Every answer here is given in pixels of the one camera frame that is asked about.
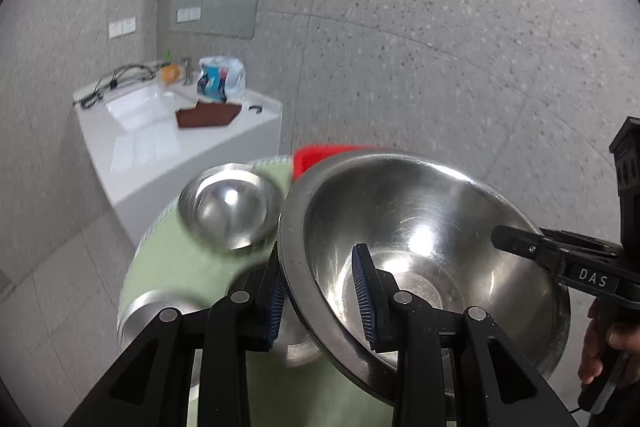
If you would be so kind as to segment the person's right hand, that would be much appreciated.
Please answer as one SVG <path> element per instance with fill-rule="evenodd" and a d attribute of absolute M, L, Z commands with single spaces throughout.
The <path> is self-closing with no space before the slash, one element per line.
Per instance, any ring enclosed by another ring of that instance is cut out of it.
<path fill-rule="evenodd" d="M 602 352 L 611 347 L 630 355 L 629 365 L 618 387 L 632 385 L 639 380 L 639 323 L 629 319 L 615 322 L 616 312 L 605 301 L 594 299 L 587 317 L 590 323 L 582 345 L 582 361 L 578 377 L 583 385 L 590 384 L 603 371 Z"/>

